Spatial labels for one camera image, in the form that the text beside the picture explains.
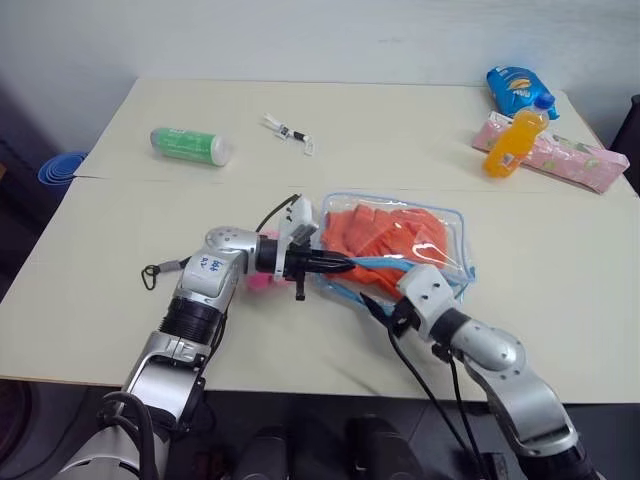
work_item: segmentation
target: green cylindrical container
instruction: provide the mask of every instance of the green cylindrical container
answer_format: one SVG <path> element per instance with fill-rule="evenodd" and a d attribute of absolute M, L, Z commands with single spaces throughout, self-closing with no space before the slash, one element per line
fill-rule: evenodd
<path fill-rule="evenodd" d="M 156 128 L 151 132 L 151 145 L 167 157 L 218 167 L 229 162 L 231 153 L 229 145 L 219 135 L 175 128 Z"/>

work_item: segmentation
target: small clip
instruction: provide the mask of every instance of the small clip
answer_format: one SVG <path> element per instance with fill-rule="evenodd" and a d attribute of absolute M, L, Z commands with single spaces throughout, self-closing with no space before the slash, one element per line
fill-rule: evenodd
<path fill-rule="evenodd" d="M 304 139 L 304 154 L 313 157 L 313 153 L 315 151 L 315 146 L 313 145 L 313 139 L 309 135 L 305 135 Z"/>
<path fill-rule="evenodd" d="M 160 273 L 160 267 L 158 265 L 147 265 L 142 269 L 140 275 L 142 276 L 142 283 L 147 290 L 153 290 L 156 288 L 157 276 Z"/>

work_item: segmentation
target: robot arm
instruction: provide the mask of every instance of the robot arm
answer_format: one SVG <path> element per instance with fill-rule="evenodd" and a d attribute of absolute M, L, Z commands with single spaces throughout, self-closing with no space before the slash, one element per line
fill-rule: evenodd
<path fill-rule="evenodd" d="M 164 474 L 170 433 L 188 429 L 204 390 L 203 372 L 239 277 L 255 271 L 296 282 L 304 299 L 307 272 L 341 273 L 354 264 L 336 252 L 312 250 L 317 225 L 311 204 L 300 198 L 281 220 L 278 240 L 251 231 L 220 227 L 207 233 L 201 250 L 188 261 L 166 316 L 151 333 L 125 386 L 146 405 L 153 423 L 153 472 Z M 396 310 L 396 331 L 408 326 L 426 341 L 435 340 L 461 360 L 486 392 L 497 421 L 517 454 L 522 470 L 535 480 L 596 480 L 564 407 L 528 366 L 522 344 L 459 311 L 453 292 L 437 268 L 412 268 L 398 284 L 404 294 Z M 116 403 L 116 414 L 124 404 Z M 61 470 L 57 480 L 135 479 L 144 470 L 136 432 L 127 423 L 107 422 Z"/>
<path fill-rule="evenodd" d="M 142 448 L 136 437 L 141 429 L 136 431 L 134 426 L 129 428 L 133 432 L 126 431 L 127 409 L 116 403 L 105 428 L 55 478 L 124 480 L 138 478 L 144 470 L 151 472 L 147 478 L 162 478 L 171 433 L 189 428 L 204 390 L 204 369 L 240 276 L 260 271 L 294 280 L 296 298 L 303 300 L 307 272 L 340 273 L 354 268 L 344 255 L 309 247 L 317 228 L 311 203 L 299 198 L 281 219 L 278 240 L 235 227 L 209 231 L 204 246 L 187 262 L 166 316 L 150 334 L 122 389 L 149 411 L 154 448 L 152 461 L 146 463 L 153 465 L 143 468 L 140 464 Z"/>
<path fill-rule="evenodd" d="M 460 312 L 451 287 L 432 265 L 412 268 L 398 289 L 413 307 L 419 336 L 450 349 L 485 391 L 527 478 L 600 478 L 562 403 L 527 364 L 520 341 Z"/>

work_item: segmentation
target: clear plastic bag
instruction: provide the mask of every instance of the clear plastic bag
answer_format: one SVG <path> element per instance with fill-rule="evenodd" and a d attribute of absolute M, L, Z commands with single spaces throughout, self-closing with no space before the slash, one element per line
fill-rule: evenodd
<path fill-rule="evenodd" d="M 397 281 L 416 263 L 437 266 L 458 298 L 475 281 L 464 218 L 452 209 L 332 193 L 323 201 L 316 243 L 349 257 L 365 257 L 351 272 L 318 276 L 322 288 L 358 303 L 362 303 L 359 292 L 364 291 L 391 308 L 401 297 Z"/>

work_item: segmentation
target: orange bottle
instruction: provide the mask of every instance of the orange bottle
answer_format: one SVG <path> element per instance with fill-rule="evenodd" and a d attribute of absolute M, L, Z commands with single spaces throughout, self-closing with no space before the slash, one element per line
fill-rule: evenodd
<path fill-rule="evenodd" d="M 491 177 L 508 177 L 520 166 L 533 148 L 536 136 L 549 125 L 548 110 L 555 98 L 549 93 L 538 95 L 534 104 L 513 117 L 511 128 L 504 132 L 484 162 Z"/>

